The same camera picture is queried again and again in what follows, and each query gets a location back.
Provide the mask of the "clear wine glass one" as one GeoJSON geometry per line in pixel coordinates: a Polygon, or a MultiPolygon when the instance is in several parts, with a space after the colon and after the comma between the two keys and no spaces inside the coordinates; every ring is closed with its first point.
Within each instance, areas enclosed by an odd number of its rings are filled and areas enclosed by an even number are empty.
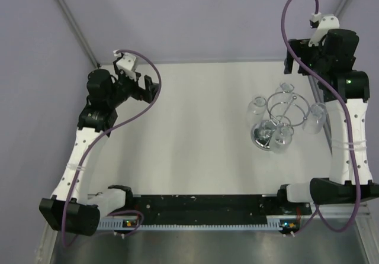
{"type": "Polygon", "coordinates": [[[266,98],[258,95],[252,98],[246,112],[246,122],[250,128],[259,124],[266,112],[266,98]]]}

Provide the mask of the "clear wine glass three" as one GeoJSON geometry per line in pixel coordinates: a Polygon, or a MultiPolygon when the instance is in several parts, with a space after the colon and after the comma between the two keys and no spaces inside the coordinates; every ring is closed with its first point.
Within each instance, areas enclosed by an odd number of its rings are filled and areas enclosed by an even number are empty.
{"type": "Polygon", "coordinates": [[[314,103],[310,106],[309,114],[302,126],[308,134],[321,132],[327,118],[327,109],[323,103],[314,103]]]}

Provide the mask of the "clear wine glass four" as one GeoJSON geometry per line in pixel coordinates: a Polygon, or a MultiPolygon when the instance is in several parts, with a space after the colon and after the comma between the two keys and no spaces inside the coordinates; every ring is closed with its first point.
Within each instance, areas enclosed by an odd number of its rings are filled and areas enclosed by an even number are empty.
{"type": "Polygon", "coordinates": [[[289,125],[279,125],[269,141],[270,151],[283,154],[289,148],[293,140],[294,130],[289,125]]]}

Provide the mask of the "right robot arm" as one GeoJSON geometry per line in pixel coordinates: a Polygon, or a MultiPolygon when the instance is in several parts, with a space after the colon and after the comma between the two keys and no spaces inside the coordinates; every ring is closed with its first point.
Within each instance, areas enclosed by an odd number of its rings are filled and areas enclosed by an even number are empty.
{"type": "Polygon", "coordinates": [[[328,30],[317,42],[285,39],[285,73],[293,63],[298,72],[317,79],[329,116],[332,165],[329,177],[283,185],[276,200],[278,210],[292,213],[299,202],[316,205],[353,204],[378,198],[367,162],[365,118],[370,98],[369,78],[353,69],[359,37],[340,28],[328,30]]]}

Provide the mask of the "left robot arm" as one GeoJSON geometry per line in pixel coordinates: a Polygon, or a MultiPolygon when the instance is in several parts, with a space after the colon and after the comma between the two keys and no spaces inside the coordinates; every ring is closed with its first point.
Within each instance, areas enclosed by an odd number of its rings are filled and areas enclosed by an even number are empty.
{"type": "Polygon", "coordinates": [[[63,237],[68,233],[92,236],[102,218],[116,210],[126,215],[134,209],[131,189],[125,185],[110,185],[92,198],[88,193],[98,156],[111,133],[146,113],[143,110],[116,124],[117,108],[129,98],[151,108],[160,94],[160,81],[144,75],[144,86],[140,86],[141,77],[139,72],[130,76],[125,70],[112,75],[106,69],[96,69],[88,74],[86,104],[79,114],[69,160],[57,187],[38,207],[50,228],[63,237]]]}

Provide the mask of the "clear wine glass two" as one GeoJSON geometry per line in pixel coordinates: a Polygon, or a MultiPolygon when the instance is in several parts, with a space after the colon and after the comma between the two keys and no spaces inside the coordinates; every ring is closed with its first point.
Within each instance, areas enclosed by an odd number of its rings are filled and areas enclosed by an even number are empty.
{"type": "Polygon", "coordinates": [[[289,82],[281,82],[279,87],[275,90],[274,98],[279,102],[288,101],[294,92],[294,85],[289,82]]]}

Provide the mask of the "chrome wine glass rack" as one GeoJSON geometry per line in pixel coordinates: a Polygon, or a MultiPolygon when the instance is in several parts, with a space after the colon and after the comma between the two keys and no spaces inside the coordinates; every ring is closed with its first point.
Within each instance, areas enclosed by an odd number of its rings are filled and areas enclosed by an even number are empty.
{"type": "Polygon", "coordinates": [[[289,125],[294,130],[304,124],[310,111],[309,102],[296,92],[292,93],[291,99],[284,102],[277,101],[274,96],[275,93],[266,100],[265,114],[268,117],[262,119],[250,131],[254,145],[267,152],[271,152],[269,141],[279,125],[289,125]]]}

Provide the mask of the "aluminium frame post left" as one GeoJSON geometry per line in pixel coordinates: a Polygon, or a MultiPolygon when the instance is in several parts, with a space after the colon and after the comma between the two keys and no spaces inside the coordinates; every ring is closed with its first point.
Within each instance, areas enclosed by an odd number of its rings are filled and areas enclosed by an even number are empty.
{"type": "Polygon", "coordinates": [[[87,59],[91,62],[94,68],[99,68],[100,64],[97,58],[94,55],[94,52],[91,50],[87,39],[85,38],[80,26],[78,25],[75,17],[73,16],[69,6],[65,0],[54,0],[57,3],[57,6],[60,9],[64,19],[66,20],[74,38],[81,47],[87,59]]]}

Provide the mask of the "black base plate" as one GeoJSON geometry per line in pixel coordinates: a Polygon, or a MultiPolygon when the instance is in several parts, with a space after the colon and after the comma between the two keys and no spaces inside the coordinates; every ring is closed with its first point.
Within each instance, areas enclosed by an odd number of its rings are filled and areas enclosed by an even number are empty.
{"type": "Polygon", "coordinates": [[[144,225],[266,224],[269,215],[311,215],[306,203],[281,202],[275,195],[141,195],[117,209],[137,210],[144,225]]]}

